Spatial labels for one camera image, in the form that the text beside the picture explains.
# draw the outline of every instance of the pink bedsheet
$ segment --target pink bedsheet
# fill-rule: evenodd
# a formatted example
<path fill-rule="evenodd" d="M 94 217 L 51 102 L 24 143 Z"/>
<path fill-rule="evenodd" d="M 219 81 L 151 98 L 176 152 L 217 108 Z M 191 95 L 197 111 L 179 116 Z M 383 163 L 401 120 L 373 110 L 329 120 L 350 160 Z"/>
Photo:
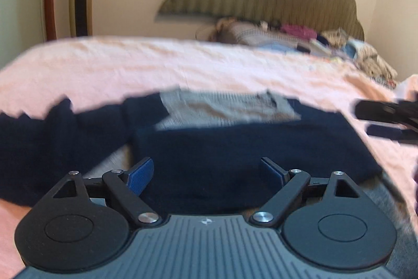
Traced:
<path fill-rule="evenodd" d="M 68 96 L 75 111 L 169 87 L 215 92 L 264 92 L 340 110 L 406 198 L 415 227 L 413 171 L 418 148 L 370 138 L 352 116 L 356 99 L 391 101 L 418 90 L 418 76 L 391 92 L 345 62 L 282 55 L 240 46 L 165 39 L 92 38 L 37 46 L 0 72 L 0 111 L 43 117 Z M 0 201 L 0 279 L 23 268 L 13 233 L 28 208 Z"/>

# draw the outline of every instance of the gray fabric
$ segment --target gray fabric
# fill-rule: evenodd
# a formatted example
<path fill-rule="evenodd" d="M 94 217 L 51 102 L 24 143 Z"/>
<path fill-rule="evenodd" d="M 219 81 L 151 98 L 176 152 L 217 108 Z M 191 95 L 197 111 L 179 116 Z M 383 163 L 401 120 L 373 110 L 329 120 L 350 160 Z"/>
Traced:
<path fill-rule="evenodd" d="M 270 92 L 238 95 L 175 89 L 161 93 L 161 99 L 170 117 L 160 122 L 158 129 L 284 122 L 300 118 L 285 98 Z M 114 168 L 127 169 L 128 154 L 126 147 L 121 148 L 85 177 L 100 177 Z M 361 188 L 397 230 L 396 245 L 386 267 L 399 279 L 418 278 L 418 240 L 402 195 L 386 173 L 364 182 Z"/>
<path fill-rule="evenodd" d="M 170 116 L 156 125 L 157 130 L 300 119 L 285 98 L 269 92 L 239 95 L 176 89 L 160 95 Z"/>

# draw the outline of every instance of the gray ribbed panel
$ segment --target gray ribbed panel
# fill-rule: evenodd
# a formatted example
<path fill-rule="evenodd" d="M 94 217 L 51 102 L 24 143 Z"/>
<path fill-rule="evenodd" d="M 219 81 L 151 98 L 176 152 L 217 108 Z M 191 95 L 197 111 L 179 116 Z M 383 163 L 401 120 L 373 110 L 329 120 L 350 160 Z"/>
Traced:
<path fill-rule="evenodd" d="M 141 230 L 113 262 L 89 272 L 49 274 L 28 268 L 18 279 L 394 279 L 380 267 L 362 274 L 325 272 L 292 255 L 272 229 L 248 225 L 240 215 L 172 216 Z"/>

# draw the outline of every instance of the white logo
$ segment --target white logo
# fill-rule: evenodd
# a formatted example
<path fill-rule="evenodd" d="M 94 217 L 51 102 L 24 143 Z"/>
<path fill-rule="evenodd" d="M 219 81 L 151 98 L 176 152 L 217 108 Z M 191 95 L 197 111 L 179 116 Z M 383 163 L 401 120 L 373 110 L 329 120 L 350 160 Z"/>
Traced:
<path fill-rule="evenodd" d="M 203 220 L 200 220 L 200 222 L 206 226 L 208 226 L 209 224 L 211 224 L 213 222 L 213 220 L 211 220 L 210 218 L 205 218 Z"/>

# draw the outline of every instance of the pink blanket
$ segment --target pink blanket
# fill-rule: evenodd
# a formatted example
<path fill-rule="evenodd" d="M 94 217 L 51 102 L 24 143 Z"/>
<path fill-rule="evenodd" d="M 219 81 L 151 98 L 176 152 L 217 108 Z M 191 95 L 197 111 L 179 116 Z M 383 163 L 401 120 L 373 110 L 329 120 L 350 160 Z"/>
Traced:
<path fill-rule="evenodd" d="M 63 40 L 31 49 L 0 72 L 0 111 L 44 117 L 62 96 L 71 99 L 75 111 L 82 111 L 179 86 L 239 93 L 270 89 L 311 106 L 341 111 L 406 198 L 418 231 L 413 181 L 418 148 L 370 138 L 365 123 L 352 116 L 357 99 L 412 96 L 412 90 L 418 90 L 418 76 L 407 79 L 394 93 L 346 62 L 306 55 L 165 39 Z M 0 201 L 0 279 L 23 268 L 13 233 L 27 211 Z"/>

